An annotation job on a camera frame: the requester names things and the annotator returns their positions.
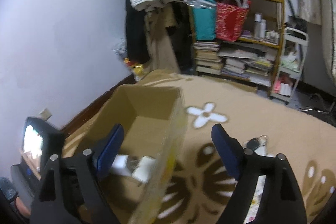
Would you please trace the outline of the stack of books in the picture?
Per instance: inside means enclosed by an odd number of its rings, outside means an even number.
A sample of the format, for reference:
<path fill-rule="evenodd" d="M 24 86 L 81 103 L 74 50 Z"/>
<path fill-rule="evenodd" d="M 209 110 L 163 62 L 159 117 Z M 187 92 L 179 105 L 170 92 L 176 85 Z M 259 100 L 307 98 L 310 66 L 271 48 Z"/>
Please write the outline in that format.
<path fill-rule="evenodd" d="M 218 55 L 220 47 L 219 42 L 196 41 L 193 44 L 196 74 L 207 73 L 217 76 L 221 74 L 223 62 Z"/>

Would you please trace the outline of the phone with lit screen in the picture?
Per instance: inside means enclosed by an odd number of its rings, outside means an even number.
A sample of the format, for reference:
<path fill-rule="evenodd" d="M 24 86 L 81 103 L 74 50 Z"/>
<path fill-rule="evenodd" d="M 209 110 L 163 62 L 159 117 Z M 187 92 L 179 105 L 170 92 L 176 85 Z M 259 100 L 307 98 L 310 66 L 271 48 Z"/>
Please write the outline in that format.
<path fill-rule="evenodd" d="M 64 134 L 47 121 L 28 117 L 23 129 L 21 155 L 36 174 L 41 174 L 50 157 L 62 154 Z"/>

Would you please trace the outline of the white rectangular power bank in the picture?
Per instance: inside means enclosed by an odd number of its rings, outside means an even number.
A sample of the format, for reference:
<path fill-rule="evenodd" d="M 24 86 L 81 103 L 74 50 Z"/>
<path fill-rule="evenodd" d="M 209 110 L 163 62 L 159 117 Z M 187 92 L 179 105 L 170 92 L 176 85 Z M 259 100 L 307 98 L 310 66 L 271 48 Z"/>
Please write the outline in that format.
<path fill-rule="evenodd" d="M 138 161 L 131 177 L 143 184 L 147 184 L 151 178 L 155 164 L 156 160 L 154 158 L 149 156 L 142 157 Z"/>

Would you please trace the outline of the snack bag by wall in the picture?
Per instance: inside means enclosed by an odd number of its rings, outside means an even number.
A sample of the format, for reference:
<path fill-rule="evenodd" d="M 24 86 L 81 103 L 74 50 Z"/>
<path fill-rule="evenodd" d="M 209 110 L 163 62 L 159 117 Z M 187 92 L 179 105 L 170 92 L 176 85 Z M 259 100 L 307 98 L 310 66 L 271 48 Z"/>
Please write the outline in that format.
<path fill-rule="evenodd" d="M 145 70 L 143 65 L 137 61 L 131 61 L 128 57 L 126 42 L 121 40 L 113 50 L 117 57 L 122 61 L 122 63 L 127 67 L 127 69 L 132 73 L 136 82 L 143 79 L 145 76 Z"/>

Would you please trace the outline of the white utility cart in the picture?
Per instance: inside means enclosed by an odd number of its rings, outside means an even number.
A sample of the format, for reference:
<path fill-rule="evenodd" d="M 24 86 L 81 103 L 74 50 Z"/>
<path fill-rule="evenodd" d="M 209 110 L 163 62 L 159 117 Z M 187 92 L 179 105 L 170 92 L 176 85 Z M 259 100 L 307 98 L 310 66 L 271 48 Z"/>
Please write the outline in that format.
<path fill-rule="evenodd" d="M 277 73 L 272 84 L 271 99 L 288 104 L 303 74 L 309 37 L 305 32 L 295 28 L 284 28 L 281 55 L 278 60 Z"/>

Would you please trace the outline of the cardboard box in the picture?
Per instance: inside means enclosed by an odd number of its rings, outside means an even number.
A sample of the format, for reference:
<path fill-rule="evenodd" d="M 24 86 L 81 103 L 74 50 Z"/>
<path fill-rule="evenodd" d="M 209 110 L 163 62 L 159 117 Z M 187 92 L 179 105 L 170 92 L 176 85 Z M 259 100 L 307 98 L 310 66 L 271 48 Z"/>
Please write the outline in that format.
<path fill-rule="evenodd" d="M 106 101 L 92 124 L 66 139 L 63 156 L 70 157 L 106 137 L 119 123 L 122 155 L 155 159 L 149 182 L 114 174 L 101 181 L 102 191 L 121 223 L 153 223 L 175 168 L 187 130 L 183 92 L 175 87 L 125 84 Z"/>

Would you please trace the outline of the beige floral carpet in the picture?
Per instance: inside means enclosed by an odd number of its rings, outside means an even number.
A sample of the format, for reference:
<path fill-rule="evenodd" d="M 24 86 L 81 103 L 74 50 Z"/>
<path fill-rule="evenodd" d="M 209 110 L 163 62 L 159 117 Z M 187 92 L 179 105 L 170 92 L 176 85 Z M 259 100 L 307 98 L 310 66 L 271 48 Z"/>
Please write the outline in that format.
<path fill-rule="evenodd" d="M 287 155 L 298 178 L 309 223 L 335 223 L 335 129 L 262 99 L 250 88 L 165 70 L 143 86 L 183 91 L 188 126 L 183 152 L 156 223 L 215 223 L 236 185 L 211 141 L 221 119 L 230 137 L 260 156 Z"/>

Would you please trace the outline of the red patterned bag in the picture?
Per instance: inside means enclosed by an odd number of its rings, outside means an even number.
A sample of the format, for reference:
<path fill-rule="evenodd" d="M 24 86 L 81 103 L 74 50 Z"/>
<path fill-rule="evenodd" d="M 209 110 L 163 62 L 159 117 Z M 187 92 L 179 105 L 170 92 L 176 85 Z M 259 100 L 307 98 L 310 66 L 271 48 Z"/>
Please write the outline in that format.
<path fill-rule="evenodd" d="M 224 0 L 217 3 L 215 33 L 218 39 L 235 42 L 240 38 L 250 4 L 250 0 L 243 0 L 240 6 L 236 0 Z"/>

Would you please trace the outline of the white papers on carpet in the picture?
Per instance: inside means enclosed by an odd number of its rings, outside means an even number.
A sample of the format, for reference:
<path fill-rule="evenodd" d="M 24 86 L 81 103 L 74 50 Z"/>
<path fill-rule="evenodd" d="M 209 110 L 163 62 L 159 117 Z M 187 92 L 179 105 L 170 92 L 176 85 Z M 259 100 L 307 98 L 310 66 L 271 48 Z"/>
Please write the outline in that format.
<path fill-rule="evenodd" d="M 259 137 L 262 140 L 262 146 L 256 149 L 254 151 L 256 154 L 260 156 L 266 156 L 267 154 L 267 143 L 268 143 L 268 136 L 267 135 L 261 135 Z M 260 202 L 261 202 L 261 197 L 263 194 L 263 189 L 264 189 L 264 184 L 265 184 L 265 176 L 259 176 L 257 180 L 257 185 L 255 188 L 255 192 L 253 194 L 253 198 L 251 201 L 251 205 L 249 207 L 248 213 L 245 217 L 244 223 L 250 223 L 255 220 Z"/>

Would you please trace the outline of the teal bag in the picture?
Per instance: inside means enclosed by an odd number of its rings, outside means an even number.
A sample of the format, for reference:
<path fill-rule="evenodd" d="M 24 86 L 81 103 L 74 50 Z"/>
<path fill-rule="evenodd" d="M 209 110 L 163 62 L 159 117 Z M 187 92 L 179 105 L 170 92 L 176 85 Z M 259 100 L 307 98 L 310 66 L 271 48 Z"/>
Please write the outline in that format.
<path fill-rule="evenodd" d="M 217 2 L 215 0 L 191 0 L 197 40 L 212 41 L 216 38 L 215 23 Z"/>

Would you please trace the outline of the beige trench coat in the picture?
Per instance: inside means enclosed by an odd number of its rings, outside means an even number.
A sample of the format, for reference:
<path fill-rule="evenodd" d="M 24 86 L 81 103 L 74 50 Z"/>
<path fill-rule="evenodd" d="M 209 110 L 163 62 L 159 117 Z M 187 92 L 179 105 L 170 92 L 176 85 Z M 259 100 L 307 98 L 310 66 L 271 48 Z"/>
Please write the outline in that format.
<path fill-rule="evenodd" d="M 147 66 L 150 71 L 167 69 L 180 73 L 171 39 L 166 30 L 166 14 L 164 9 L 155 9 L 145 16 L 145 34 L 150 61 Z"/>

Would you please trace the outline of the black hanging coat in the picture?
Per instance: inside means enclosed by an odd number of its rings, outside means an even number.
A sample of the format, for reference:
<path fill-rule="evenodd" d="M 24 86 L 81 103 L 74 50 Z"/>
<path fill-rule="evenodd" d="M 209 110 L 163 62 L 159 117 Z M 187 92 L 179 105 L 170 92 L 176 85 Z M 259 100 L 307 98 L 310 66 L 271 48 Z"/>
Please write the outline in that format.
<path fill-rule="evenodd" d="M 144 11 L 137 11 L 125 0 L 125 34 L 128 57 L 131 61 L 145 64 L 150 60 L 145 35 Z"/>

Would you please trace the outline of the wooden bookshelf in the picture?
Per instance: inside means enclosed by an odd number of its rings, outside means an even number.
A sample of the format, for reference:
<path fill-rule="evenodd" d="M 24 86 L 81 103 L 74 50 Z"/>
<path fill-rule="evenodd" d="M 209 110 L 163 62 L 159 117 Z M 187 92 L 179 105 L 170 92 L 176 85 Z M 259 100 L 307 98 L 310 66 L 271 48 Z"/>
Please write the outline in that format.
<path fill-rule="evenodd" d="M 187 0 L 196 74 L 274 87 L 284 0 Z"/>

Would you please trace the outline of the upper wall socket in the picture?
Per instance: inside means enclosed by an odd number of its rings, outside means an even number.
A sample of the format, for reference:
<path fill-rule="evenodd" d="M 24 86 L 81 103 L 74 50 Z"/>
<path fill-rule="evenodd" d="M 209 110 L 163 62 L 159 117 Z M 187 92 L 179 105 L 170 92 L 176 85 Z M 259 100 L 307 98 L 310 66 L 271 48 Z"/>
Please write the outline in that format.
<path fill-rule="evenodd" d="M 48 119 L 50 119 L 52 117 L 52 113 L 46 107 L 39 113 L 39 116 L 40 116 L 40 118 L 42 118 L 42 120 L 47 121 Z"/>

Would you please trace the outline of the white bottles on shelf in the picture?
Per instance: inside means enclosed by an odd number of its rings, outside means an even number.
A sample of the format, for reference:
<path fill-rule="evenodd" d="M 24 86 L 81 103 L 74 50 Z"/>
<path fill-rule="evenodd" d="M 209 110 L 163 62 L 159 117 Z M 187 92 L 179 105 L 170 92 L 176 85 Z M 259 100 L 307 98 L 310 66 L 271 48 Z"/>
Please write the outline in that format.
<path fill-rule="evenodd" d="M 255 29 L 254 29 L 254 38 L 263 39 L 265 38 L 266 33 L 266 20 L 263 19 L 262 15 L 259 13 L 255 14 Z"/>

